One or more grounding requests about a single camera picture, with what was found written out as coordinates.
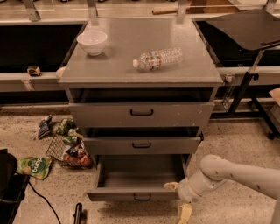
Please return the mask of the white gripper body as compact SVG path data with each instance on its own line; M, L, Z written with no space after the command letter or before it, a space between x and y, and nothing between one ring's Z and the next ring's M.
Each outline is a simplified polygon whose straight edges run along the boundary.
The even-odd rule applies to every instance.
M205 193L220 188L226 182L225 179L216 180L209 178L202 171L197 171L178 183L178 197L188 204L197 203Z

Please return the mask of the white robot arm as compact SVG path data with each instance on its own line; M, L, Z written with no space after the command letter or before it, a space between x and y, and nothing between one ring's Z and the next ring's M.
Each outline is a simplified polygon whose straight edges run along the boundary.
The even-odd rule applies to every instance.
M178 207L178 224L188 223L192 204L198 202L204 193L218 189L228 180L276 200L270 224L280 224L280 171L233 163L217 155L204 156L199 169L191 177L164 184L165 189L174 191L182 201Z

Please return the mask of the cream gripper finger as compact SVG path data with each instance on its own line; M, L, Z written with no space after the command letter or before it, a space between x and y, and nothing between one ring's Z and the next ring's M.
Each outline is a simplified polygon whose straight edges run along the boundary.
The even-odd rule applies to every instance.
M193 212L190 204L182 203L178 206L178 224L188 224Z
M168 182L164 184L164 188L168 190L172 190L176 192L178 190L179 183L178 182Z

